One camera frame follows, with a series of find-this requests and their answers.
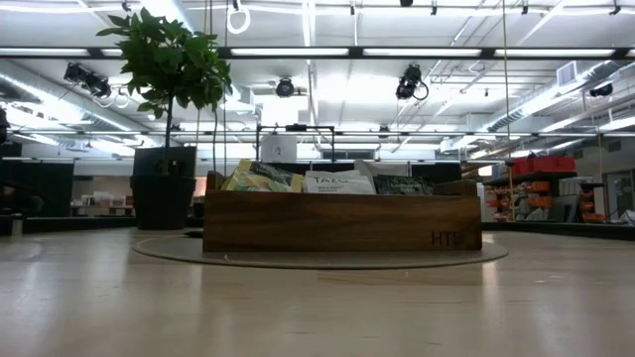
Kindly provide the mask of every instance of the white bag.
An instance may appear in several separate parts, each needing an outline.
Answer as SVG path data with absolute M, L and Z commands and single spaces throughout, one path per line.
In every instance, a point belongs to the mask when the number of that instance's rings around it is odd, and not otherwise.
M 359 171 L 343 173 L 307 172 L 304 181 L 305 192 L 375 194 L 375 189 L 367 177 Z

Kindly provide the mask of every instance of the fluorescent light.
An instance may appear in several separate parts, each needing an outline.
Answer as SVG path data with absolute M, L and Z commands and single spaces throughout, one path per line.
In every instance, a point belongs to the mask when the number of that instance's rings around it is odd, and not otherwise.
M 480 159 L 480 158 L 482 158 L 482 157 L 484 157 L 484 156 L 487 156 L 488 154 L 489 154 L 489 151 L 487 151 L 487 150 L 481 150 L 481 151 L 478 151 L 478 152 L 476 152 L 476 153 L 472 154 L 470 157 L 471 157 L 472 159 Z
M 523 49 L 507 50 L 507 57 L 609 57 L 615 50 L 605 49 Z M 496 57 L 504 57 L 505 50 L 496 50 Z
M 593 133 L 540 133 L 540 137 L 553 138 L 591 138 L 596 136 Z
M 601 132 L 612 131 L 612 130 L 626 128 L 632 125 L 635 125 L 635 117 L 613 120 L 612 122 L 599 127 L 599 131 Z
M 606 138 L 635 138 L 635 133 L 606 133 Z
M 337 48 L 271 48 L 271 49 L 231 49 L 235 56 L 347 56 L 348 49 Z
M 0 48 L 0 56 L 70 56 L 89 57 L 87 49 Z
M 565 119 L 565 120 L 561 120 L 557 123 L 554 123 L 550 126 L 547 126 L 545 128 L 543 128 L 541 130 L 542 133 L 549 133 L 552 132 L 554 130 L 558 130 L 558 129 L 563 129 L 564 127 L 573 124 L 576 120 L 575 119 Z
M 97 117 L 100 120 L 105 121 L 106 123 L 112 125 L 113 127 L 117 128 L 117 129 L 121 129 L 121 130 L 124 130 L 124 131 L 129 131 L 130 130 L 130 128 L 128 128 L 127 126 L 121 125 L 121 124 L 117 123 L 116 121 L 108 119 L 106 117 L 103 117 L 103 116 L 101 116 L 99 114 L 92 113 L 92 115 Z
M 542 151 L 545 151 L 545 149 L 519 150 L 512 153 L 512 158 L 524 158 L 529 156 L 531 153 L 540 153 Z
M 22 139 L 26 139 L 26 140 L 31 140 L 31 141 L 35 141 L 41 144 L 47 144 L 47 145 L 53 145 L 53 146 L 57 146 L 59 143 L 58 141 L 51 139 L 49 137 L 46 136 L 42 136 L 39 134 L 32 134 L 30 136 L 27 135 L 20 135 L 20 134 L 14 134 L 13 136 L 18 137 L 18 138 L 22 138 Z
M 486 166 L 478 169 L 478 175 L 480 177 L 490 177 L 492 176 L 492 166 Z
M 562 143 L 562 144 L 559 144 L 559 145 L 555 145 L 554 147 L 551 148 L 551 150 L 559 150 L 559 149 L 568 148 L 569 146 L 571 146 L 573 144 L 577 144 L 577 143 L 579 143 L 581 141 L 582 141 L 582 139 L 577 139 L 577 140 L 569 141 L 569 142 Z
M 107 141 L 93 141 L 91 143 L 91 145 L 96 148 L 101 150 L 102 152 L 106 152 L 106 153 L 112 153 L 112 154 L 117 154 L 120 156 L 133 156 L 135 155 L 135 151 L 134 149 L 130 149 L 128 147 L 125 147 L 123 145 L 119 145 L 116 143 L 111 143 L 111 142 L 107 142 Z
M 119 49 L 101 49 L 101 54 L 106 57 L 121 57 L 123 52 Z
M 479 49 L 365 49 L 365 56 L 477 57 Z

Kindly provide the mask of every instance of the pipe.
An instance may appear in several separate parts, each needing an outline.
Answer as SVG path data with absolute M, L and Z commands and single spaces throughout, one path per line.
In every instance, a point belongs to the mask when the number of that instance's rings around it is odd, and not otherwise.
M 567 85 L 562 88 L 556 81 L 552 81 L 537 90 L 518 99 L 507 113 L 506 109 L 501 109 L 494 113 L 488 120 L 486 129 L 495 132 L 502 127 L 529 117 L 549 106 L 567 98 L 567 95 L 591 89 L 600 82 L 605 81 L 612 74 L 628 65 L 628 61 L 605 60 L 600 62 L 578 76 L 575 87 Z M 582 62 L 577 62 L 578 70 L 583 66 Z

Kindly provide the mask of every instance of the wooden box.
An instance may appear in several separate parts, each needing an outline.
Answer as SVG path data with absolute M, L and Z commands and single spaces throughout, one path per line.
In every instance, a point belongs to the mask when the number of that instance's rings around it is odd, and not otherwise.
M 477 196 L 205 194 L 203 251 L 480 250 Z

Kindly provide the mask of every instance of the metal frame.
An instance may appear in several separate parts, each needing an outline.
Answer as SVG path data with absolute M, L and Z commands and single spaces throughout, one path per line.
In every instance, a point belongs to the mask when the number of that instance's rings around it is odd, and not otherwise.
M 307 126 L 307 129 L 315 129 L 313 132 L 298 132 L 298 131 L 276 131 L 277 129 L 285 129 L 285 127 L 276 126 L 259 126 L 257 130 L 245 130 L 245 131 L 217 131 L 216 135 L 227 136 L 256 136 L 260 133 L 276 132 L 277 135 L 297 135 L 297 136 L 322 136 L 327 134 L 326 131 L 320 131 L 325 129 L 330 132 L 333 140 L 335 136 L 350 136 L 350 137 L 377 137 L 377 136 L 389 136 L 389 137 L 461 137 L 461 136 L 479 136 L 479 137 L 507 137 L 507 136 L 519 136 L 519 137 L 533 137 L 533 138 L 596 138 L 601 136 L 604 138 L 635 138 L 635 132 L 607 132 L 607 133 L 528 133 L 528 132 L 436 132 L 436 131 L 396 131 L 396 132 L 379 132 L 379 131 L 336 131 L 333 126 Z M 7 129 L 8 134 L 40 134 L 40 135 L 56 135 L 56 136 L 74 136 L 74 135 L 146 135 L 146 136 L 165 136 L 164 131 L 83 131 L 83 130 L 13 130 Z M 213 131 L 199 131 L 199 136 L 212 136 Z M 170 133 L 171 137 L 183 137 L 183 136 L 196 136 L 196 131 L 176 131 Z
M 99 48 L 99 47 L 38 47 L 38 46 L 3 46 L 3 49 L 41 49 L 41 50 L 87 50 L 88 56 L 66 56 L 66 55 L 0 55 L 0 59 L 7 60 L 120 60 L 119 57 L 106 56 L 101 50 L 118 50 L 117 48 Z M 246 56 L 234 55 L 233 49 L 343 49 L 348 50 L 346 55 L 328 55 L 328 56 L 290 56 L 290 55 L 259 55 Z M 479 56 L 365 56 L 364 50 L 388 49 L 388 50 L 480 50 Z M 217 48 L 218 54 L 222 59 L 226 60 L 502 60 L 502 57 L 496 56 L 496 50 L 504 50 L 503 48 L 493 47 L 220 47 Z M 507 50 L 612 50 L 612 56 L 508 56 L 508 60 L 635 60 L 635 48 L 544 48 L 544 47 L 514 47 Z

